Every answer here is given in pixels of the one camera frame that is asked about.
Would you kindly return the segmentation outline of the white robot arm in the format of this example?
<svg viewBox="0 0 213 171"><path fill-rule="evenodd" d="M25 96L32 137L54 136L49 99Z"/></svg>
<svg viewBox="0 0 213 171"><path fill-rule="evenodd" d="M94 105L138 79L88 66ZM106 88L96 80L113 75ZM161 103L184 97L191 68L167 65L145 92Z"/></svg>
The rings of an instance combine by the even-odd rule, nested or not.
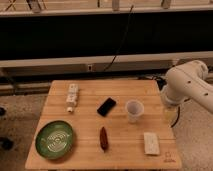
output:
<svg viewBox="0 0 213 171"><path fill-rule="evenodd" d="M213 86L205 81L207 76L208 67L200 60L174 66L166 72L160 97L172 127L180 118L180 104L185 98L193 99L213 114Z"/></svg>

